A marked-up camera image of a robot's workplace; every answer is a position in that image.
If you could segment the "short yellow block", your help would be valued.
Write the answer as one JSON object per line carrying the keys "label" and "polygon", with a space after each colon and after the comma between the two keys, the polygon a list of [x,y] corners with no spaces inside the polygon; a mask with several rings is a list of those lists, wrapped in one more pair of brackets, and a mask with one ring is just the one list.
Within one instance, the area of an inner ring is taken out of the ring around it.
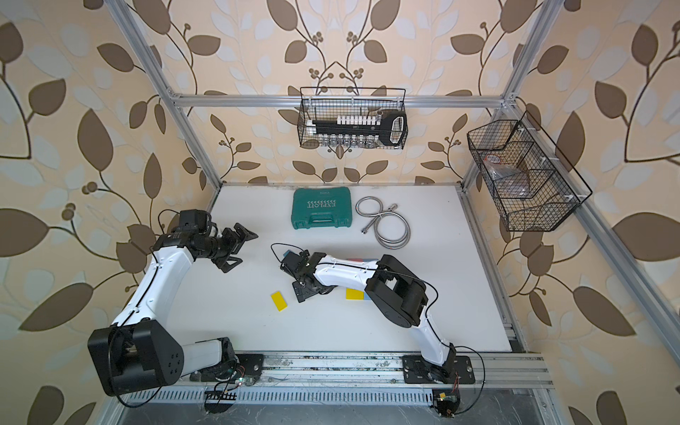
{"label": "short yellow block", "polygon": [[347,300],[364,300],[365,293],[361,290],[346,289],[345,298]]}

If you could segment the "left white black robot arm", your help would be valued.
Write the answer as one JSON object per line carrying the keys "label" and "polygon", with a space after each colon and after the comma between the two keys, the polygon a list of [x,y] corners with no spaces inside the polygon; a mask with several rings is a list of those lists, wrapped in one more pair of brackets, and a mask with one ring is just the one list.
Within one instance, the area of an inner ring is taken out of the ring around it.
{"label": "left white black robot arm", "polygon": [[176,294],[191,266],[211,260],[223,273],[241,264],[237,253],[257,234],[236,224],[214,234],[210,224],[187,224],[162,235],[152,263],[131,301],[104,329],[92,332],[88,349],[104,393],[110,397],[160,389],[195,372],[230,380],[239,366],[228,338],[181,345],[166,327]]}

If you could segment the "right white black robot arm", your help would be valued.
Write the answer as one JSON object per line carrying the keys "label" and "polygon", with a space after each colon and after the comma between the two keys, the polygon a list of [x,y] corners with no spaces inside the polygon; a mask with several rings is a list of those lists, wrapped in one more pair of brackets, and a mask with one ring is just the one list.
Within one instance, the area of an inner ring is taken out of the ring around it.
{"label": "right white black robot arm", "polygon": [[454,375],[456,349],[446,343],[430,322],[428,283],[416,277],[391,255],[379,260],[343,260],[326,253],[287,251],[281,271],[293,278],[292,286],[300,303],[315,295],[327,295],[335,288],[364,292],[391,323],[410,329],[426,373],[442,382]]}

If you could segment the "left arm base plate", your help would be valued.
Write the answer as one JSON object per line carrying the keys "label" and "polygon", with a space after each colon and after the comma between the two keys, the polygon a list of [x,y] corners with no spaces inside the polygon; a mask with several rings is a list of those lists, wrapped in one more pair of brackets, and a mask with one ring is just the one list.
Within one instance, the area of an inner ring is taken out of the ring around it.
{"label": "left arm base plate", "polygon": [[265,356],[261,353],[241,353],[233,359],[193,372],[191,382],[218,382],[252,386],[260,380]]}

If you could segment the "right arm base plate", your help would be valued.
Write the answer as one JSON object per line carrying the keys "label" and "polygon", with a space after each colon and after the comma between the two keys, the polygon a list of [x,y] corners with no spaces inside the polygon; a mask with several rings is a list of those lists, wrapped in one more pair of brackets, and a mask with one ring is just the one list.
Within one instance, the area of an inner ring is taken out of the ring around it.
{"label": "right arm base plate", "polygon": [[406,384],[474,384],[476,376],[469,356],[457,356],[444,366],[425,361],[421,355],[401,358]]}

